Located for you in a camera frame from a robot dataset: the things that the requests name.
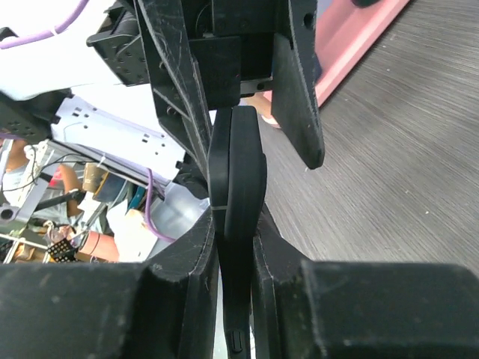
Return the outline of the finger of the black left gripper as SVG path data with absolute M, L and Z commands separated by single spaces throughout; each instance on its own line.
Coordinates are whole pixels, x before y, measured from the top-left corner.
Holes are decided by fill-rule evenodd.
M 315 93 L 316 1 L 280 1 L 272 60 L 272 116 L 310 169 L 325 147 Z
M 182 3 L 134 4 L 159 124 L 206 175 L 212 125 Z

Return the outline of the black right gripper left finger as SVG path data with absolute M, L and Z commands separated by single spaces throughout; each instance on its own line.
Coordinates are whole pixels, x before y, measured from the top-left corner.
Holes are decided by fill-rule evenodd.
M 211 358 L 218 260 L 205 212 L 143 263 L 1 267 L 3 358 Z

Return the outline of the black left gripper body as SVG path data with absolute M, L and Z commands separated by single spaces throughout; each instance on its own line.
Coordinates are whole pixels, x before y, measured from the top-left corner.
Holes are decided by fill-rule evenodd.
M 276 34 L 290 37 L 288 1 L 182 1 L 205 107 L 238 105 L 268 90 Z

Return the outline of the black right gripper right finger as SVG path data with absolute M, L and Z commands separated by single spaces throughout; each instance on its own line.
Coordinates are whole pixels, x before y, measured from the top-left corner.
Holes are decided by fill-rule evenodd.
M 476 358 L 478 278 L 445 263 L 315 262 L 268 209 L 254 239 L 258 358 Z

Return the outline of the black phone case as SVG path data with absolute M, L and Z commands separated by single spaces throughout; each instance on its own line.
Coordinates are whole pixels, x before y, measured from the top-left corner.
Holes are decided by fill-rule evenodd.
M 250 358 L 249 308 L 253 238 L 266 193 L 266 157 L 256 109 L 232 111 L 228 206 L 222 245 L 225 339 L 229 358 Z

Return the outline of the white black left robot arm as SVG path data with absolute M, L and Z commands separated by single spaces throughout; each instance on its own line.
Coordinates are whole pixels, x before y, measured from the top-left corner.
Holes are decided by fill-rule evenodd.
M 257 112 L 323 164 L 315 1 L 81 1 L 62 24 L 1 30 L 1 136 L 46 142 L 138 185 L 193 170 L 211 191 L 263 188 Z

